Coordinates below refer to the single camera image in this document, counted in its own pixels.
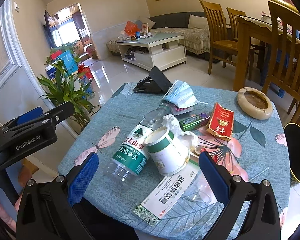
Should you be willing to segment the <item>person left hand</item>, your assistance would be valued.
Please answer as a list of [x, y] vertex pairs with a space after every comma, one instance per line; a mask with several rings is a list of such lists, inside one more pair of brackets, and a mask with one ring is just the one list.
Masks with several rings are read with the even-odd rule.
[[0, 218], [13, 232], [16, 232], [17, 228], [17, 217], [20, 206], [22, 195], [19, 196], [18, 200], [14, 205], [6, 197], [5, 193], [0, 189]]

